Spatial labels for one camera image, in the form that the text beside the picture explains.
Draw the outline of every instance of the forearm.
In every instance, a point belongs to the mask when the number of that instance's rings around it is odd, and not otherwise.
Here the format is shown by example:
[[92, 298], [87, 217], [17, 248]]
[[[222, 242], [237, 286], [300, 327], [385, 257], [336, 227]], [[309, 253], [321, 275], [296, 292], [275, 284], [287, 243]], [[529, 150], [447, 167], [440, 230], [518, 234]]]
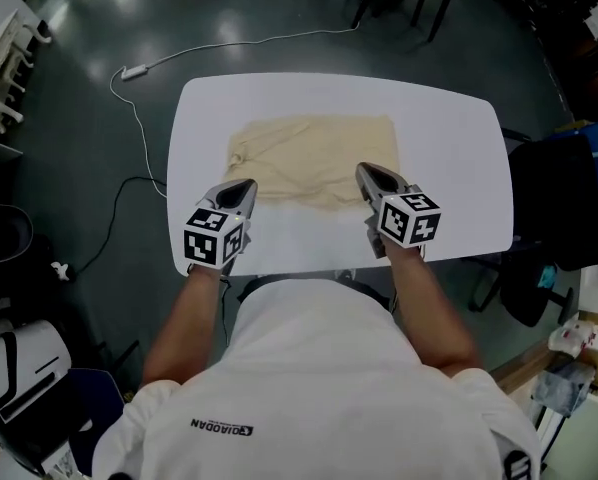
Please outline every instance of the forearm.
[[220, 271], [195, 267], [143, 369], [143, 384], [169, 379], [183, 384], [205, 370], [217, 311]]
[[403, 328], [421, 362], [450, 376], [480, 368], [472, 337], [419, 254], [396, 251], [391, 262]]

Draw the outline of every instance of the white plug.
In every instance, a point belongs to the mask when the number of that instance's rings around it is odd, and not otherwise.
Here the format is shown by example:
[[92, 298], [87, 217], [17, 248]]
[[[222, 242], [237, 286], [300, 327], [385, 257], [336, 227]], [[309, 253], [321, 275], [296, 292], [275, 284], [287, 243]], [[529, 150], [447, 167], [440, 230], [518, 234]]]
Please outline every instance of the white plug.
[[141, 66], [135, 66], [134, 68], [124, 69], [121, 72], [121, 79], [125, 82], [126, 80], [145, 75], [147, 72], [148, 68], [146, 67], [146, 65], [141, 64]]

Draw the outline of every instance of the dark green floor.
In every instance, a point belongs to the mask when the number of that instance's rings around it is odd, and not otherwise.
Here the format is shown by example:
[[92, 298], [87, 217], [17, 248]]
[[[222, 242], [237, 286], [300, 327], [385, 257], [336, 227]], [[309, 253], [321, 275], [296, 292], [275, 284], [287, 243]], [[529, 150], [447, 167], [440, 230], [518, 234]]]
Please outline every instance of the dark green floor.
[[[425, 84], [486, 99], [503, 126], [536, 138], [567, 120], [529, 29], [493, 0], [453, 0], [437, 38], [427, 44], [439, 2], [427, 0], [418, 28], [408, 26], [415, 3], [408, 0], [403, 9], [380, 19], [366, 17], [354, 33], [192, 53], [145, 77], [119, 82], [121, 94], [137, 103], [155, 176], [166, 179], [179, 94], [188, 80], [199, 76], [304, 71]], [[26, 121], [9, 134], [8, 143], [25, 155], [15, 182], [14, 203], [29, 212], [37, 232], [52, 239], [63, 261], [82, 265], [105, 236], [120, 182], [146, 174], [131, 111], [108, 92], [115, 70], [194, 45], [345, 28], [357, 3], [30, 0], [31, 7], [50, 24], [56, 41], [40, 48], [21, 107]], [[530, 330], [499, 305], [484, 315], [468, 314], [465, 306], [481, 270], [458, 261], [439, 263], [435, 269], [474, 330], [489, 367], [523, 350], [555, 325], [554, 307]], [[390, 291], [385, 269], [362, 271], [359, 277]], [[560, 283], [571, 280], [576, 281], [576, 276], [562, 278]], [[182, 281], [171, 258], [166, 202], [149, 184], [139, 182], [121, 198], [108, 248], [68, 290], [67, 297], [82, 311], [93, 336], [105, 339], [113, 353], [140, 339], [141, 354], [129, 363], [136, 379], [140, 356], [154, 339]], [[237, 293], [233, 289], [227, 297], [229, 326], [236, 313]], [[215, 355], [222, 343], [218, 326]]]

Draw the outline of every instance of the white t-shirt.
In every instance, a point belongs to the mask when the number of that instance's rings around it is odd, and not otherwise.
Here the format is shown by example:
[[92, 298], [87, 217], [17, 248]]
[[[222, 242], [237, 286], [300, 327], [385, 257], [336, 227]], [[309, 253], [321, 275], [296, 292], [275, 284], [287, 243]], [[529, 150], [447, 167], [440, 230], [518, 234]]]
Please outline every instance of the white t-shirt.
[[539, 441], [483, 370], [423, 366], [391, 315], [332, 281], [241, 305], [220, 362], [158, 381], [95, 451], [95, 480], [539, 478]]

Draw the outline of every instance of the beige cloth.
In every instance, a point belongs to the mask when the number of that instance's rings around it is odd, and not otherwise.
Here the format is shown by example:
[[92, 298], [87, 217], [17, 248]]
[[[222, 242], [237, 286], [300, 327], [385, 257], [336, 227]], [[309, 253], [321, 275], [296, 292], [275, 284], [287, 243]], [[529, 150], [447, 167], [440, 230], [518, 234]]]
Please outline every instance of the beige cloth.
[[257, 197], [336, 210], [362, 202], [359, 162], [399, 172], [387, 116], [293, 116], [253, 121], [233, 135], [225, 181], [253, 178]]

